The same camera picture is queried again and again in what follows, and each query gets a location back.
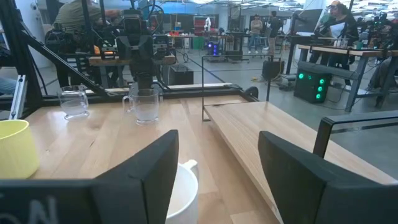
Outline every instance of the desk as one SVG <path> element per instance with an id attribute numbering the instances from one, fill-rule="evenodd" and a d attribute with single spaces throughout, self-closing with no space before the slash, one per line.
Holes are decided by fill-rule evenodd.
<path id="1" fill-rule="evenodd" d="M 95 56 L 95 57 L 90 57 L 88 59 L 88 62 L 90 63 L 91 66 L 94 67 L 99 67 L 99 72 L 101 74 L 101 81 L 102 81 L 102 86 L 104 88 L 109 88 L 108 85 L 108 73 L 106 72 L 106 67 L 117 67 L 118 68 L 118 76 L 119 76 L 119 87 L 122 88 L 124 85 L 124 80 L 123 80 L 123 68 L 126 65 L 130 65 L 130 60 L 121 60 L 119 59 L 118 56 L 115 57 L 113 60 L 102 60 L 101 57 Z M 171 65 L 175 63 L 175 56 L 174 55 L 169 55 L 164 58 L 159 62 L 160 64 L 163 65 Z"/>
<path id="2" fill-rule="evenodd" d="M 262 171 L 257 148 L 259 132 L 269 131 L 310 152 L 313 150 L 317 132 L 270 102 L 205 106 L 205 111 L 281 222 L 278 208 Z M 325 159 L 376 182 L 397 183 L 383 171 L 333 141 L 329 141 Z"/>
<path id="3" fill-rule="evenodd" d="M 208 97 L 206 104 L 244 102 L 240 96 Z M 122 104 L 90 105 L 90 116 L 66 121 L 61 107 L 31 114 L 40 167 L 33 179 L 93 178 L 111 169 L 170 129 L 179 131 L 179 161 L 198 161 L 199 224 L 275 224 L 277 220 L 222 137 L 201 121 L 201 98 L 165 100 L 159 122 L 138 126 Z"/>
<path id="4" fill-rule="evenodd" d="M 386 96 L 388 95 L 388 89 L 390 87 L 390 82 L 394 79 L 395 71 L 398 68 L 398 50 L 390 50 L 387 52 L 387 57 L 392 57 L 391 63 L 389 66 L 389 73 L 387 75 L 386 81 L 384 82 L 382 88 L 379 92 L 370 93 L 370 94 L 358 94 L 359 86 L 362 81 L 362 77 L 364 75 L 364 71 L 366 65 L 368 63 L 369 57 L 383 57 L 383 53 L 378 50 L 350 50 L 349 54 L 354 56 L 361 57 L 358 63 L 358 66 L 354 72 L 349 72 L 347 70 L 343 70 L 340 68 L 328 68 L 326 65 L 315 65 L 314 63 L 305 62 L 307 60 L 308 50 L 310 46 L 307 45 L 298 45 L 301 49 L 300 53 L 300 62 L 298 63 L 299 67 L 302 68 L 312 68 L 324 71 L 325 73 L 331 73 L 332 75 L 353 80 L 351 85 L 351 90 L 349 91 L 349 96 L 346 104 L 345 111 L 351 112 L 352 107 L 355 104 L 355 99 L 357 98 L 364 98 L 364 97 L 374 97 L 376 96 L 376 106 L 381 107 Z M 328 53 L 335 53 L 335 54 L 343 54 L 346 55 L 348 50 L 346 49 L 334 49 L 331 47 L 316 47 L 313 46 L 312 50 L 316 50 L 319 52 L 328 52 Z"/>

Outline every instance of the wooden tabletop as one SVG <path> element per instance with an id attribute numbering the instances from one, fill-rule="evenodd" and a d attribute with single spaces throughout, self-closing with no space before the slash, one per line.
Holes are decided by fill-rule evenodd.
<path id="1" fill-rule="evenodd" d="M 310 49 L 309 45 L 297 45 L 300 49 Z M 329 52 L 329 53 L 337 53 L 337 54 L 347 54 L 348 50 L 345 49 L 334 49 L 330 47 L 320 47 L 320 46 L 312 46 L 312 50 L 322 51 L 322 52 Z M 355 56 L 364 56 L 364 57 L 382 57 L 383 52 L 381 50 L 350 50 L 350 55 Z M 388 57 L 394 56 L 398 57 L 398 50 L 389 50 L 387 52 Z"/>
<path id="2" fill-rule="evenodd" d="M 205 103 L 239 103 L 240 96 Z M 121 103 L 89 105 L 90 116 L 64 120 L 61 107 L 44 107 L 26 120 L 40 167 L 33 179 L 93 178 L 118 165 L 170 129 L 179 131 L 181 163 L 198 161 L 200 224 L 277 223 L 274 214 L 211 122 L 201 121 L 201 98 L 165 100 L 157 124 L 138 126 Z"/>
<path id="3" fill-rule="evenodd" d="M 119 59 L 119 56 L 116 56 L 115 59 L 113 60 L 102 60 L 100 56 L 94 56 L 90 57 L 88 59 L 90 65 L 92 66 L 102 66 L 102 65 L 107 65 L 107 66 L 117 66 L 117 65 L 129 65 L 130 60 L 121 60 Z M 162 58 L 162 64 L 165 65 L 172 65 L 175 63 L 175 56 L 174 55 L 168 55 L 164 58 Z"/>
<path id="4" fill-rule="evenodd" d="M 313 150 L 317 132 L 267 102 L 206 106 L 205 109 L 271 210 L 281 220 L 262 171 L 257 148 L 259 132 L 269 131 L 310 152 Z M 333 141 L 328 144 L 325 159 L 376 182 L 397 183 L 391 176 Z"/>

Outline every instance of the ceiling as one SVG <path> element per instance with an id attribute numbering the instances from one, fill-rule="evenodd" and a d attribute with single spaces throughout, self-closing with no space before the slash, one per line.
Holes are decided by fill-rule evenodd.
<path id="1" fill-rule="evenodd" d="M 328 6 L 333 0 L 326 0 Z M 349 6 L 350 0 L 340 0 L 341 3 Z M 186 0 L 197 4 L 229 4 L 242 6 L 243 9 L 250 9 L 261 6 L 279 6 L 279 11 L 296 11 L 304 8 L 305 0 Z M 355 16 L 371 16 L 374 12 L 385 12 L 392 18 L 398 13 L 398 0 L 354 0 L 352 13 Z"/>

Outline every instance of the monitor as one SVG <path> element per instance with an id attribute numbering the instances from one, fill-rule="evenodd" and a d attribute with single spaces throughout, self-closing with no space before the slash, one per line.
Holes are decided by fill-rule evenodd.
<path id="1" fill-rule="evenodd" d="M 294 24 L 294 32 L 314 32 L 315 27 L 321 16 L 322 9 L 309 9 L 309 10 L 298 10 L 294 14 L 297 15 Z"/>

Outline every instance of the concrete floor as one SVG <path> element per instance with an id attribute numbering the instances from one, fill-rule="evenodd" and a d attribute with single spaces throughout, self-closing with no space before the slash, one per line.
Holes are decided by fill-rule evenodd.
<path id="1" fill-rule="evenodd" d="M 287 54 L 287 52 L 282 54 L 282 58 L 286 62 Z M 189 58 L 193 61 L 190 60 L 187 63 L 183 62 L 181 54 L 177 55 L 178 61 L 181 64 L 184 64 L 194 71 L 195 83 L 201 83 L 201 67 L 198 64 L 201 64 L 202 55 L 205 55 L 205 52 L 191 50 Z M 264 82 L 251 81 L 253 77 L 261 77 L 263 59 L 259 57 L 248 57 L 248 59 L 249 61 L 238 63 L 205 62 L 205 68 L 212 73 L 205 72 L 205 83 L 221 83 L 219 79 L 222 79 L 225 82 L 237 84 L 244 89 L 250 86 L 256 86 L 259 89 L 259 99 L 265 100 L 267 91 L 266 84 Z M 296 64 L 296 62 L 293 63 L 290 73 L 296 72 Z M 55 95 L 59 89 L 55 68 L 43 68 L 40 69 L 40 71 L 46 83 L 49 95 Z M 367 87 L 373 70 L 367 68 L 365 72 L 367 73 L 364 75 L 361 84 L 362 89 Z M 1 69 L 0 75 L 10 78 L 17 77 L 17 73 L 13 68 Z M 124 77 L 127 80 L 132 80 L 128 68 L 124 70 Z M 334 79 L 334 81 L 343 83 L 343 80 L 338 78 Z M 341 100 L 338 103 L 332 102 L 338 101 L 340 93 L 341 90 L 329 88 L 327 100 L 323 104 L 314 105 L 294 97 L 292 91 L 280 91 L 278 88 L 271 87 L 270 102 L 309 127 L 317 130 L 319 122 L 323 117 L 346 114 L 344 108 L 348 97 L 347 92 L 342 93 Z M 380 110 L 375 108 L 374 105 L 375 98 L 363 98 L 354 105 L 352 113 L 398 110 L 398 94 L 390 94 Z M 7 113 L 0 113 L 0 118 L 4 118 L 4 116 L 7 116 Z M 387 174 L 398 179 L 398 140 L 396 136 L 398 136 L 398 126 L 333 134 L 331 139 L 365 161 L 368 161 Z"/>

